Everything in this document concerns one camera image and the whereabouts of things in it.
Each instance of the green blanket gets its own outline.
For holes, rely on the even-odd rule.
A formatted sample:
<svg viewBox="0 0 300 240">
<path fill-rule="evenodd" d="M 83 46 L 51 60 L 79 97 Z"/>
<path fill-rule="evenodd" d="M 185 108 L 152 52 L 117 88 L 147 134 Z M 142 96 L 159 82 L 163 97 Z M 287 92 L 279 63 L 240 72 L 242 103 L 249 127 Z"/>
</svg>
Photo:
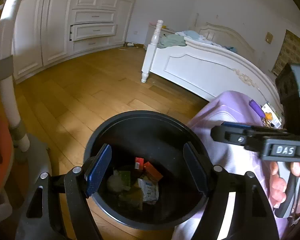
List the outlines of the green blanket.
<svg viewBox="0 0 300 240">
<path fill-rule="evenodd" d="M 163 49 L 172 46 L 186 46 L 185 39 L 182 36 L 176 34 L 170 34 L 168 36 L 163 36 L 162 38 L 160 38 L 158 48 Z"/>
</svg>

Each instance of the person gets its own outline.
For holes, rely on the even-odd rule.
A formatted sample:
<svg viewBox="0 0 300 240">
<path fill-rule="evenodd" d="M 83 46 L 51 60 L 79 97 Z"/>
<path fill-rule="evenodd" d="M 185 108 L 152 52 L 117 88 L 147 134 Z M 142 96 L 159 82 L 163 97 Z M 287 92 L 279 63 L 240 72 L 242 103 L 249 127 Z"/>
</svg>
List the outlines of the person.
<svg viewBox="0 0 300 240">
<path fill-rule="evenodd" d="M 258 153 L 245 150 L 242 146 L 215 142 L 210 136 L 211 129 L 223 122 L 238 122 L 263 126 L 259 115 L 249 106 L 247 95 L 236 91 L 226 91 L 207 104 L 189 123 L 188 127 L 197 134 L 205 146 L 213 165 L 220 165 L 228 172 L 244 175 L 253 171 L 266 193 L 271 207 L 277 208 L 285 201 L 287 182 L 279 177 L 278 164 L 266 162 L 258 158 Z M 300 163 L 291 164 L 292 173 L 300 177 Z M 235 195 L 230 194 L 228 206 L 234 206 Z M 172 240 L 190 240 L 201 220 L 204 208 L 189 220 L 175 227 Z M 300 201 L 297 207 L 300 216 Z M 232 213 L 226 213 L 218 239 L 227 237 Z M 279 237 L 289 231 L 287 218 L 275 217 Z"/>
</svg>

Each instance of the white bed frame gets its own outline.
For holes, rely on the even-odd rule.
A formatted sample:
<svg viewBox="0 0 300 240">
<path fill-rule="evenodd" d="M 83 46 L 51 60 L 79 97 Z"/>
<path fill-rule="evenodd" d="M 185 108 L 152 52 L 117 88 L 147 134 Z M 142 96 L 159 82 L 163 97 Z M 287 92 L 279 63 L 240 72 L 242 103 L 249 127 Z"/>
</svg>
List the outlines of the white bed frame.
<svg viewBox="0 0 300 240">
<path fill-rule="evenodd" d="M 254 50 L 236 31 L 208 23 L 195 29 L 208 40 L 235 47 L 241 56 L 187 37 L 185 47 L 159 49 L 162 24 L 159 20 L 147 48 L 142 67 L 143 83 L 152 72 L 208 101 L 224 91 L 234 90 L 248 95 L 260 105 L 268 101 L 282 116 L 283 108 L 274 84 L 252 63 L 255 62 Z"/>
</svg>

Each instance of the wall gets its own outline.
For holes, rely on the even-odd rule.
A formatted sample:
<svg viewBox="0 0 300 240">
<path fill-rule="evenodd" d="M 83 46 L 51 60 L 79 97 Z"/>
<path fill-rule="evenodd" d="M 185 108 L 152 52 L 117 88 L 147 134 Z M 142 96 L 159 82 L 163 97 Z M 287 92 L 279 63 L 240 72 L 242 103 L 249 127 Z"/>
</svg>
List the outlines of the wall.
<svg viewBox="0 0 300 240">
<path fill-rule="evenodd" d="M 300 37 L 300 11 L 293 0 L 196 0 L 188 25 L 206 22 L 234 29 L 255 49 L 257 66 L 271 79 L 286 29 Z M 267 32 L 274 36 L 265 41 Z"/>
<path fill-rule="evenodd" d="M 164 25 L 175 31 L 188 29 L 194 2 L 195 0 L 136 0 L 126 41 L 143 44 L 149 22 L 158 20 L 163 20 Z"/>
</svg>

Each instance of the black trash can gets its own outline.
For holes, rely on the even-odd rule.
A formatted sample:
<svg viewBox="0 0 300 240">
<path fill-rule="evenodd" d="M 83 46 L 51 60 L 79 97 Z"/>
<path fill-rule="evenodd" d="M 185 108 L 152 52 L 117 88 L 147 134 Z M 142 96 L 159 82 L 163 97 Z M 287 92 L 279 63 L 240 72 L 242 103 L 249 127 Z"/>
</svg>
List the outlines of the black trash can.
<svg viewBox="0 0 300 240">
<path fill-rule="evenodd" d="M 95 130 L 84 153 L 85 161 L 95 156 L 104 143 L 112 148 L 111 163 L 93 200 L 120 223 L 141 230 L 171 228 L 188 220 L 206 201 L 183 158 L 183 146 L 189 141 L 199 154 L 207 155 L 200 139 L 188 127 L 165 114 L 131 111 L 108 119 Z M 135 157 L 149 161 L 163 178 L 156 204 L 131 212 L 118 205 L 106 182 L 113 169 L 134 165 Z"/>
</svg>

